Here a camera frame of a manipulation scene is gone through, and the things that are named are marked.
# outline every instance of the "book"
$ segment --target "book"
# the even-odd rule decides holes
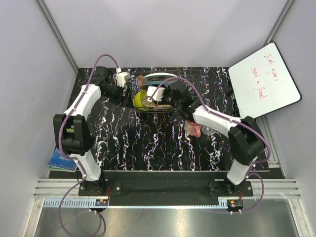
[[[52,157],[50,158],[50,160],[48,162],[48,169],[49,170],[75,172],[77,169],[77,165],[72,159],[65,159],[61,155],[60,150],[56,148]]]

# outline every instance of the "marble pattern table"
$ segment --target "marble pattern table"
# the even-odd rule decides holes
[[[199,71],[202,97],[213,109],[232,115],[236,101],[228,96],[231,89],[228,68],[125,68],[131,75],[146,71]],[[78,95],[86,73],[80,69],[70,98]],[[174,113],[137,113],[101,97],[87,120],[95,138],[91,148],[103,170],[229,170],[231,158],[228,139],[216,132],[196,138],[184,132],[184,121]],[[256,167],[267,169],[267,163]]]

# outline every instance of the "mug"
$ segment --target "mug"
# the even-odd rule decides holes
[[[184,123],[184,131],[189,136],[200,137],[202,125],[186,120]]]

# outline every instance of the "white wall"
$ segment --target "white wall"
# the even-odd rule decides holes
[[[79,67],[105,52],[121,67],[223,67],[262,47],[286,0],[45,2]]]
[[[0,1],[0,232],[20,237],[75,73],[34,0]]]
[[[297,180],[316,234],[316,1],[296,1],[276,36],[303,99],[268,116],[289,178]]]

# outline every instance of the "metal floor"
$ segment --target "metal floor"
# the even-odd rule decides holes
[[[245,208],[255,204],[245,200]],[[63,208],[66,228],[75,235],[88,236],[98,227],[99,218],[84,208]],[[264,199],[257,209],[242,215],[223,210],[199,209],[107,209],[102,212],[107,229],[97,237],[298,237],[289,204],[284,199]],[[36,237],[67,237],[60,228],[57,208],[43,208]]]

